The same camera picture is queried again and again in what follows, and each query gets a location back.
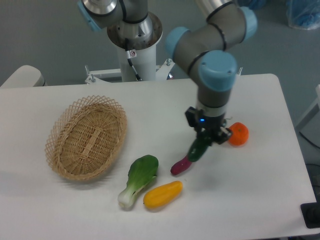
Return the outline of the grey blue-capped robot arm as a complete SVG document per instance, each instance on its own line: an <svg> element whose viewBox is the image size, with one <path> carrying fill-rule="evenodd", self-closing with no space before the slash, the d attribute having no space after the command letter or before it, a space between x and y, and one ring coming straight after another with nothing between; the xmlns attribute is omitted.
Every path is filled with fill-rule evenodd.
<svg viewBox="0 0 320 240"><path fill-rule="evenodd" d="M173 29L165 48L197 85L196 106L185 113L196 138L206 145L222 144L232 135L224 117L237 73L237 62L227 49L255 34L257 18L231 0L199 0L197 5L205 26L196 31ZM156 45L163 27L146 0L80 0L77 6L93 31L107 30L117 49L123 82L156 79Z"/></svg>

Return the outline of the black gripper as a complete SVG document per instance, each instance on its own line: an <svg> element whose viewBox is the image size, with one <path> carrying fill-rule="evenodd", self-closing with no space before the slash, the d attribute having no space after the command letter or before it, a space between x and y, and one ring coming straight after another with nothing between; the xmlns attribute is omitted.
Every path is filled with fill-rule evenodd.
<svg viewBox="0 0 320 240"><path fill-rule="evenodd" d="M185 117L188 122L188 125L196 130L196 138L198 136L204 135L203 130L211 137L211 141L214 144L221 145L227 142L233 132L227 127L223 127L225 113L219 116L208 116L205 115L205 112L201 109L195 109L190 106L185 111Z"/></svg>

